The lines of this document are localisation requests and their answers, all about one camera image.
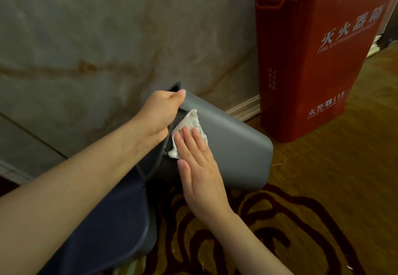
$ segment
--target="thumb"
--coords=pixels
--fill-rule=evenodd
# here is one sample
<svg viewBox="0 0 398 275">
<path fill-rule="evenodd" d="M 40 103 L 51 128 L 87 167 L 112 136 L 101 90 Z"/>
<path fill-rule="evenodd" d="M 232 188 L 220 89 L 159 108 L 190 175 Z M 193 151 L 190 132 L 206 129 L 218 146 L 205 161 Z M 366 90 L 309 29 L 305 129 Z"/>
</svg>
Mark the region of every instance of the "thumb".
<svg viewBox="0 0 398 275">
<path fill-rule="evenodd" d="M 184 193 L 192 193 L 192 176 L 191 176 L 191 168 L 188 163 L 183 159 L 177 161 L 178 171 L 180 172 L 182 189 Z"/>
<path fill-rule="evenodd" d="M 184 102 L 186 93 L 187 92 L 184 89 L 180 89 L 179 91 L 175 92 L 170 99 L 180 106 L 182 102 Z"/>
</svg>

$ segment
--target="red handle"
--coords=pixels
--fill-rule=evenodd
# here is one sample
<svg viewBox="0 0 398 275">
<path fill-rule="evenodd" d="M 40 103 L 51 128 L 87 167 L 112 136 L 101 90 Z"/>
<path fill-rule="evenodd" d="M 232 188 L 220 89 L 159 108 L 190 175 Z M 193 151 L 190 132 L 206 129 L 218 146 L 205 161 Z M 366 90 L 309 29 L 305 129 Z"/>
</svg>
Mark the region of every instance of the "red handle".
<svg viewBox="0 0 398 275">
<path fill-rule="evenodd" d="M 279 10 L 283 4 L 285 3 L 285 0 L 281 0 L 279 2 L 279 5 L 277 6 L 262 6 L 258 4 L 258 0 L 254 0 L 254 4 L 256 5 L 256 8 L 260 9 L 260 10 Z"/>
</svg>

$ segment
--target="person's left arm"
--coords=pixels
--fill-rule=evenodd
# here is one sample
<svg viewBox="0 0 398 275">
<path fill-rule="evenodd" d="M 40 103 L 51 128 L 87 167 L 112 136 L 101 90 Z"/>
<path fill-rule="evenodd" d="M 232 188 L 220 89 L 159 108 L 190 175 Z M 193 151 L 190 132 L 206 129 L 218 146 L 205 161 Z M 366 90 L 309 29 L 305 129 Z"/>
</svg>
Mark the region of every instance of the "person's left arm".
<svg viewBox="0 0 398 275">
<path fill-rule="evenodd" d="M 103 197 L 167 136 L 185 91 L 154 92 L 131 121 L 0 198 L 3 274 L 36 274 Z"/>
</svg>

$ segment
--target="carpet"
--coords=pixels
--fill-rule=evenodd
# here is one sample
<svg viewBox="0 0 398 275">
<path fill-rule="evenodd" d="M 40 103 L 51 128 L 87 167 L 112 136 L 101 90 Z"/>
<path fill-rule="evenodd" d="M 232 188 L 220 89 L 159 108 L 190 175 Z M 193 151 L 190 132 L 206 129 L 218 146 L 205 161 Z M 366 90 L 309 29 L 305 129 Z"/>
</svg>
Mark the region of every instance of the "carpet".
<svg viewBox="0 0 398 275">
<path fill-rule="evenodd" d="M 260 132 L 260 118 L 247 122 Z M 367 59 L 340 117 L 273 142 L 260 192 L 228 190 L 233 210 L 296 275 L 398 270 L 398 44 Z M 159 197 L 158 241 L 114 275 L 238 274 L 180 186 Z"/>
</svg>

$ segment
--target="white cloth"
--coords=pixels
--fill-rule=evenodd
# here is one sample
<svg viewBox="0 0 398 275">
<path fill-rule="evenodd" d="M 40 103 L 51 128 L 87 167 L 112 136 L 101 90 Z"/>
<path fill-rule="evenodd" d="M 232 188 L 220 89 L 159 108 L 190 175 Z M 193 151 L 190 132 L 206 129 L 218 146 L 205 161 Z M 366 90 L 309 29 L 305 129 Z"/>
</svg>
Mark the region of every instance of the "white cloth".
<svg viewBox="0 0 398 275">
<path fill-rule="evenodd" d="M 176 142 L 174 141 L 174 135 L 181 133 L 180 130 L 182 130 L 182 127 L 188 126 L 189 130 L 192 131 L 194 127 L 197 127 L 199 129 L 199 133 L 202 137 L 203 140 L 205 140 L 206 144 L 207 143 L 207 137 L 203 133 L 202 127 L 199 124 L 199 119 L 197 115 L 197 110 L 192 109 L 190 112 L 187 113 L 187 115 L 182 119 L 180 123 L 176 126 L 176 128 L 173 129 L 172 131 L 172 141 L 173 141 L 173 149 L 169 151 L 169 157 L 172 157 L 174 159 L 181 159 L 180 154 L 178 153 L 177 147 L 176 147 Z"/>
</svg>

